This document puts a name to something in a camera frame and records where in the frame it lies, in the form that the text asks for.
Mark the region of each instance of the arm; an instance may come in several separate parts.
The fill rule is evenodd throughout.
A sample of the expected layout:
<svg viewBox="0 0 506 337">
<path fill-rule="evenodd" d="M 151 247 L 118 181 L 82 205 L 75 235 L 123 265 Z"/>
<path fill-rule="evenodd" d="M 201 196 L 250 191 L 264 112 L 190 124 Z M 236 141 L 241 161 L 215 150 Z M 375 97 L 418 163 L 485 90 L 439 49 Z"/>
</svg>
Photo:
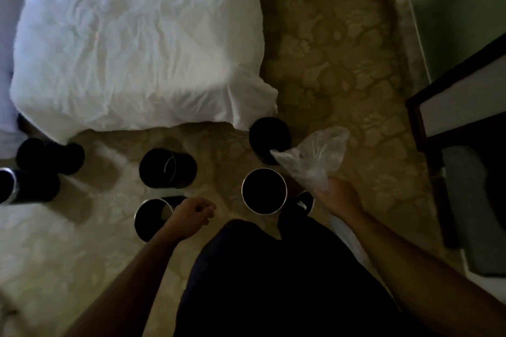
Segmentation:
<svg viewBox="0 0 506 337">
<path fill-rule="evenodd" d="M 174 248 L 209 224 L 215 208 L 206 199 L 184 200 L 64 337 L 141 337 Z"/>
<path fill-rule="evenodd" d="M 506 335 L 501 302 L 366 213 L 350 183 L 330 179 L 315 195 L 355 232 L 403 309 L 442 335 Z"/>
</svg>

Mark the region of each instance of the black cylindrical bin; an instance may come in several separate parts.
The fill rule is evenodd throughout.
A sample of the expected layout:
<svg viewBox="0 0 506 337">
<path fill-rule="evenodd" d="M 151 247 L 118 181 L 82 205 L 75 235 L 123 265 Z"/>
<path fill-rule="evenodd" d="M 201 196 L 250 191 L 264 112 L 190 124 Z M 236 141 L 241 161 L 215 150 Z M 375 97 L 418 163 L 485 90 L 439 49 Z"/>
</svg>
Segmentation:
<svg viewBox="0 0 506 337">
<path fill-rule="evenodd" d="M 197 176 L 197 162 L 187 153 L 155 148 L 142 158 L 139 176 L 150 188 L 186 188 Z"/>
<path fill-rule="evenodd" d="M 145 242 L 151 240 L 184 199 L 185 196 L 172 196 L 144 201 L 134 216 L 137 236 Z"/>
<path fill-rule="evenodd" d="M 250 128 L 250 146 L 261 162 L 278 165 L 269 151 L 275 149 L 284 152 L 291 148 L 288 125 L 277 117 L 258 119 Z"/>
<path fill-rule="evenodd" d="M 60 179 L 56 173 L 0 168 L 0 205 L 48 202 L 59 190 Z"/>
<path fill-rule="evenodd" d="M 270 168 L 250 172 L 242 182 L 242 199 L 258 215 L 271 215 L 279 211 L 288 198 L 283 176 Z"/>
<path fill-rule="evenodd" d="M 46 170 L 72 175 L 85 162 L 85 150 L 76 143 L 61 145 L 50 140 L 31 138 L 18 148 L 16 164 L 22 171 Z"/>
</svg>

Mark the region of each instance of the hand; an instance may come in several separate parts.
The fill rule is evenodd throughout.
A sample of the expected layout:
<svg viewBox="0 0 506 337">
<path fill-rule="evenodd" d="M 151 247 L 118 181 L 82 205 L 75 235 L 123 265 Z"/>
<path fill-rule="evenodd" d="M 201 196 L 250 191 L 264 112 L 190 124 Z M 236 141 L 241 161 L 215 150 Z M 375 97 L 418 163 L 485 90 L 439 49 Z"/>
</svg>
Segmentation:
<svg viewBox="0 0 506 337">
<path fill-rule="evenodd" d="M 161 232 L 175 242 L 192 237 L 202 226 L 209 224 L 215 210 L 216 204 L 203 197 L 186 199 L 174 209 Z"/>
<path fill-rule="evenodd" d="M 358 193 L 348 181 L 330 178 L 328 192 L 315 189 L 314 196 L 320 199 L 330 213 L 343 221 L 363 213 Z"/>
</svg>

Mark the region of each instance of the person's right arm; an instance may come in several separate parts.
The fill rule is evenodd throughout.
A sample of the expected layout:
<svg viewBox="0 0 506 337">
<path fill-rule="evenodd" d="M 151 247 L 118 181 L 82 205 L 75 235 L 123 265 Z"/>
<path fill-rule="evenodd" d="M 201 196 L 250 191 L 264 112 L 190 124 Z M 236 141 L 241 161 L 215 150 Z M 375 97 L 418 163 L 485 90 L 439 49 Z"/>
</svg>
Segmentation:
<svg viewBox="0 0 506 337">
<path fill-rule="evenodd" d="M 315 195 L 359 239 L 401 307 L 442 335 L 506 336 L 506 307 L 362 209 L 357 191 L 330 179 Z"/>
</svg>

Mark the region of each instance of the person's left hand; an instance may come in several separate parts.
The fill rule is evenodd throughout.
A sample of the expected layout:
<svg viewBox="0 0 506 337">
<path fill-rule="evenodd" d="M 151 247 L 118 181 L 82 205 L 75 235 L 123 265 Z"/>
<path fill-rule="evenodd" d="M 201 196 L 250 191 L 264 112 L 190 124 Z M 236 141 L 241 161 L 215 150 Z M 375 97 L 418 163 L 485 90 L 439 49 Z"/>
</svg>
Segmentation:
<svg viewBox="0 0 506 337">
<path fill-rule="evenodd" d="M 192 237 L 202 226 L 209 224 L 215 210 L 216 204 L 203 197 L 186 199 L 174 209 L 161 232 L 175 242 Z"/>
</svg>

